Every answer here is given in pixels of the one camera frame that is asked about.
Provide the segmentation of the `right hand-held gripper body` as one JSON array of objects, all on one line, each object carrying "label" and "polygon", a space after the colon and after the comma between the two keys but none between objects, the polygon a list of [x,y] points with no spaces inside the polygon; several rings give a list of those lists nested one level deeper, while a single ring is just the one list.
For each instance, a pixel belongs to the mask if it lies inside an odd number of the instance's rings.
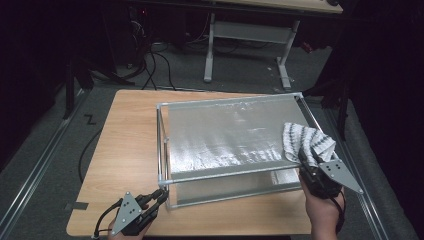
[{"label": "right hand-held gripper body", "polygon": [[302,163],[299,173],[309,192],[321,199],[337,197],[343,187],[363,193],[363,189],[340,159],[319,163],[317,167]]}]

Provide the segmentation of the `white-legged wooden desk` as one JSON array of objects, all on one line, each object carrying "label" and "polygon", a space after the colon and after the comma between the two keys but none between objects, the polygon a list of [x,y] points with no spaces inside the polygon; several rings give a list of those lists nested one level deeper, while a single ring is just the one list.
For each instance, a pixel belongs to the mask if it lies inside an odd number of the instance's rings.
[{"label": "white-legged wooden desk", "polygon": [[[285,10],[294,14],[335,14],[343,13],[339,0],[211,0],[212,7],[219,3],[229,4],[231,7],[255,7],[264,10]],[[214,40],[216,38],[246,40],[262,43],[282,44],[282,55],[276,58],[279,77],[284,90],[291,89],[291,79],[287,73],[286,61],[295,40],[300,18],[296,17],[290,26],[271,26],[270,24],[242,23],[232,20],[217,20],[216,15],[209,15],[208,51],[206,55],[204,81],[209,83],[213,79]]]}]

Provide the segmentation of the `grey tape piece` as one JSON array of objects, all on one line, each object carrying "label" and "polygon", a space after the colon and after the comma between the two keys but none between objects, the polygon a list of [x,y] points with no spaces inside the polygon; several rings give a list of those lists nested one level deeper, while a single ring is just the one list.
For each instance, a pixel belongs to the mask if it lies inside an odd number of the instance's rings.
[{"label": "grey tape piece", "polygon": [[86,210],[88,207],[88,203],[84,202],[73,202],[73,203],[67,203],[64,207],[65,210],[71,211],[71,210]]}]

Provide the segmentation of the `person's right hand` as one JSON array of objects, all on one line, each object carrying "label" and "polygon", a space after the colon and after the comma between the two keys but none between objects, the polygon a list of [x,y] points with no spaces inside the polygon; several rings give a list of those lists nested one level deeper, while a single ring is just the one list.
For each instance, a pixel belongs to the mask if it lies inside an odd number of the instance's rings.
[{"label": "person's right hand", "polygon": [[302,177],[299,177],[305,194],[305,208],[311,223],[312,240],[338,240],[336,226],[339,210],[331,199],[321,199],[309,192]]}]

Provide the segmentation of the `metal floor rail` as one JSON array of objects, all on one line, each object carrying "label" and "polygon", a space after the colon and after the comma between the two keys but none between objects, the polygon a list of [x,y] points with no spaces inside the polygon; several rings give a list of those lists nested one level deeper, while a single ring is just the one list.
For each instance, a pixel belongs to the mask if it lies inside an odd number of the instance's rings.
[{"label": "metal floor rail", "polygon": [[4,199],[0,199],[0,240],[7,240],[13,231],[62,145],[76,112],[89,94],[89,90],[77,91],[74,109],[67,118],[64,118],[66,110],[62,108],[66,96],[59,94],[56,105],[35,125],[0,174],[0,193],[4,194]]},{"label": "metal floor rail", "polygon": [[387,240],[387,232],[385,230],[384,224],[381,221],[375,202],[373,201],[370,195],[370,191],[367,188],[367,184],[362,178],[361,171],[356,165],[357,160],[352,155],[347,142],[343,140],[341,135],[338,133],[338,129],[336,127],[336,113],[333,110],[324,110],[324,115],[330,126],[329,132],[337,141],[337,152],[340,154],[342,160],[347,165],[347,168],[351,171],[352,175],[357,180],[359,186],[362,189],[362,192],[355,193],[355,196],[361,206],[361,211],[366,218],[366,222],[370,227],[370,231],[373,234],[373,240]]}]

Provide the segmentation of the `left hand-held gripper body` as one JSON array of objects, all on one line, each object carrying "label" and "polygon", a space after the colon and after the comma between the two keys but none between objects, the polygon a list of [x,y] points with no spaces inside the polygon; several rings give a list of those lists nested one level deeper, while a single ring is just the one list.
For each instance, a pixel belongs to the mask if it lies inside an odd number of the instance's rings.
[{"label": "left hand-held gripper body", "polygon": [[130,192],[124,195],[111,230],[113,235],[121,232],[125,236],[136,236],[156,218],[147,215],[148,203],[140,204],[141,196],[134,197]]}]

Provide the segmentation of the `black metal stand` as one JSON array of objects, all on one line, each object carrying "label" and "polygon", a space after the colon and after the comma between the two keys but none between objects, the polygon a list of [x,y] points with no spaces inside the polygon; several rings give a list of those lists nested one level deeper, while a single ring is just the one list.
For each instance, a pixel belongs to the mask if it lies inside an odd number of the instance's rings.
[{"label": "black metal stand", "polygon": [[90,71],[95,70],[102,75],[106,76],[110,80],[121,84],[132,86],[133,83],[119,77],[117,74],[106,70],[98,64],[95,64],[88,59],[82,57],[73,57],[66,66],[66,80],[65,80],[65,114],[64,119],[68,119],[75,109],[75,98],[74,94],[75,86],[74,83],[78,82],[83,90],[92,90],[94,87],[94,81],[91,77]]},{"label": "black metal stand", "polygon": [[302,95],[304,97],[322,96],[322,107],[338,109],[336,122],[337,132],[341,139],[345,140],[345,124],[348,117],[349,84],[344,80],[334,79],[303,90]]}]

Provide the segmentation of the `white black-patterned cloth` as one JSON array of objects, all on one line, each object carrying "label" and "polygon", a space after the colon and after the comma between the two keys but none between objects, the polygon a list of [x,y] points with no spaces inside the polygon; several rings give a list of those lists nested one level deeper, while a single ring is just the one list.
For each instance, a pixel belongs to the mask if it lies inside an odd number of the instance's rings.
[{"label": "white black-patterned cloth", "polygon": [[307,163],[313,167],[318,166],[314,156],[323,162],[330,162],[333,159],[336,142],[317,128],[285,123],[282,136],[284,156],[290,162],[300,162],[300,151],[304,152]]}]

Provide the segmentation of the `dark computer tower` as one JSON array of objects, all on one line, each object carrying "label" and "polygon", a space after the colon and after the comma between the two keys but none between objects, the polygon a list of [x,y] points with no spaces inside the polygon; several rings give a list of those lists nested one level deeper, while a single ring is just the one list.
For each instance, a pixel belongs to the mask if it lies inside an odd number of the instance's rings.
[{"label": "dark computer tower", "polygon": [[136,64],[141,64],[150,45],[150,29],[148,27],[147,10],[145,8],[129,7],[131,33],[135,44]]}]

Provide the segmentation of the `person's left hand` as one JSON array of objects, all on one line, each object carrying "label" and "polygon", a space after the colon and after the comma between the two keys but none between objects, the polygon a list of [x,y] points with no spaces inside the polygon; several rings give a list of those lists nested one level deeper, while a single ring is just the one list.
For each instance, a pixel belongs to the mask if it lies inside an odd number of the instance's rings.
[{"label": "person's left hand", "polygon": [[138,235],[136,236],[125,236],[121,232],[113,235],[111,232],[107,235],[107,240],[143,240],[145,234],[148,232],[152,223],[149,223]]}]

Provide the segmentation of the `two-tier metal frame rack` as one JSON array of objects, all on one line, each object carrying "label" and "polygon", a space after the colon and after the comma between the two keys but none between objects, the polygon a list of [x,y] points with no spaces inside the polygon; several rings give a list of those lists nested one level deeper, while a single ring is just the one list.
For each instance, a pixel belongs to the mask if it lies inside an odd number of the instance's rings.
[{"label": "two-tier metal frame rack", "polygon": [[158,185],[169,209],[300,188],[286,125],[322,130],[300,93],[162,102]]}]

